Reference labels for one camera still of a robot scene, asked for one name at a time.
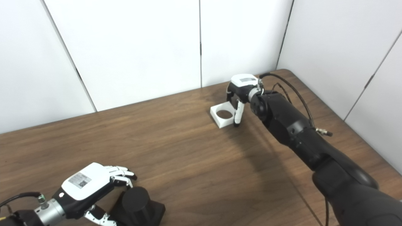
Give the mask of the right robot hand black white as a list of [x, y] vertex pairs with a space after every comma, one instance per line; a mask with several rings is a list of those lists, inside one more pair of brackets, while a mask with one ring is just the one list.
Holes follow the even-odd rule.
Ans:
[[234, 107], [234, 127], [240, 125], [245, 105], [250, 103], [253, 96], [262, 92], [261, 80], [252, 74], [242, 73], [231, 77], [226, 89], [226, 101], [231, 103], [231, 99], [237, 96], [237, 104]]

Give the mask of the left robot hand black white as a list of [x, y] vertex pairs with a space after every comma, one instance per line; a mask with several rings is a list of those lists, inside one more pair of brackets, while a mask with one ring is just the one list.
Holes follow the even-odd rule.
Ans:
[[123, 166], [104, 166], [91, 163], [67, 178], [52, 196], [62, 208], [65, 219], [87, 220], [100, 226], [118, 226], [110, 214], [96, 203], [115, 187], [133, 188], [137, 175]]

